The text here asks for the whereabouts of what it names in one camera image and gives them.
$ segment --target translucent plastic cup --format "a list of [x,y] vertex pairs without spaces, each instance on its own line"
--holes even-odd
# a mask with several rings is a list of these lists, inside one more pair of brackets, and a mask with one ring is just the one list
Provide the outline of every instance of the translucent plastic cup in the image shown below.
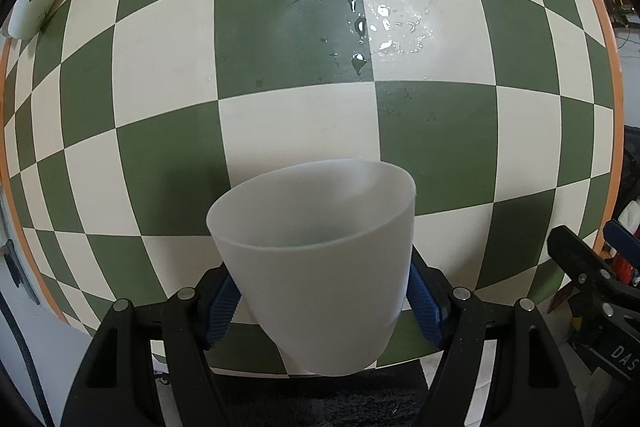
[[256,176],[219,198],[207,226],[264,331],[318,375],[384,351],[406,293],[415,183],[403,169],[328,160]]

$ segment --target blue gripper pad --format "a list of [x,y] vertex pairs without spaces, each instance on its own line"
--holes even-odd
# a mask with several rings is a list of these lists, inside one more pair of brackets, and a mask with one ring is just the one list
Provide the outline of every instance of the blue gripper pad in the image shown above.
[[611,219],[602,230],[604,240],[615,248],[618,253],[634,268],[640,268],[640,241],[631,232]]
[[225,336],[239,300],[240,290],[234,280],[227,276],[209,307],[209,326],[205,333],[205,340],[209,346],[213,346]]
[[409,283],[406,287],[406,297],[414,311],[420,331],[425,339],[438,347],[444,340],[444,334],[440,328],[442,311],[436,304],[424,279],[418,269],[412,264],[409,269]]

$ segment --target checkered tablecloth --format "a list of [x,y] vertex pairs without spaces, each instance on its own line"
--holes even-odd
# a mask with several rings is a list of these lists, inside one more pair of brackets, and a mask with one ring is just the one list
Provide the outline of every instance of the checkered tablecloth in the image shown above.
[[[592,0],[60,0],[8,72],[20,225],[89,333],[117,298],[194,285],[220,262],[211,203],[300,162],[408,170],[420,253],[498,302],[551,295],[548,230],[593,244],[604,213],[614,105]],[[377,365],[432,350],[405,309]],[[208,359],[301,372],[243,302]]]

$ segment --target orange trim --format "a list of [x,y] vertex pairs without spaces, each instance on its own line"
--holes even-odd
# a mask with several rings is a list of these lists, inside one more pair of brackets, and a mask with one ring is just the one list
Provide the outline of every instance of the orange trim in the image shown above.
[[[604,35],[607,53],[609,54],[609,64],[611,66],[611,78],[613,81],[613,152],[611,158],[611,181],[609,182],[609,195],[607,204],[604,207],[602,224],[604,225],[613,214],[613,207],[618,197],[618,187],[620,176],[622,175],[622,155],[625,137],[625,120],[623,116],[623,89],[622,89],[622,69],[620,68],[620,58],[618,57],[618,47],[616,45],[616,35],[611,27],[611,20],[604,5],[603,0],[593,0],[593,4],[600,20],[602,34]],[[593,251],[600,252],[604,245],[602,237],[602,226],[598,230]]]
[[[7,39],[4,43],[2,58],[0,58],[0,100],[2,101],[2,103],[0,103],[0,122],[4,122],[4,81],[6,80],[6,67],[9,62],[9,48],[11,47],[11,41],[12,39]],[[6,194],[6,200],[9,204],[11,219],[14,222],[15,232],[18,235],[18,242],[20,242],[20,246],[22,247],[24,256],[27,259],[27,263],[29,263],[36,281],[38,281],[38,285],[40,285],[44,298],[47,299],[47,302],[49,303],[49,306],[51,306],[53,312],[60,318],[60,320],[67,322],[65,315],[53,300],[51,292],[42,278],[42,274],[38,269],[36,260],[33,258],[33,254],[31,253],[31,248],[29,248],[29,243],[27,243],[27,236],[24,235],[24,230],[22,229],[20,220],[18,220],[18,212],[15,209],[14,196],[11,193],[11,184],[9,182],[9,167],[6,162],[6,150],[4,148],[4,126],[2,125],[0,125],[0,182],[4,186],[4,193]]]

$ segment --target silver bolt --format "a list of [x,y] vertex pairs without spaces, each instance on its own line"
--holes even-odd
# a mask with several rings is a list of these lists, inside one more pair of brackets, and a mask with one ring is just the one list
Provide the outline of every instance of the silver bolt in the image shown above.
[[181,301],[188,301],[189,299],[193,298],[194,295],[196,295],[196,290],[190,287],[182,288],[180,291],[178,291],[178,299],[180,299]]
[[536,305],[531,299],[520,299],[520,307],[527,312],[532,312]]
[[471,292],[462,286],[458,286],[453,288],[453,296],[459,301],[466,301],[471,296]]
[[123,312],[129,307],[129,301],[127,299],[118,299],[113,303],[113,310],[117,312]]

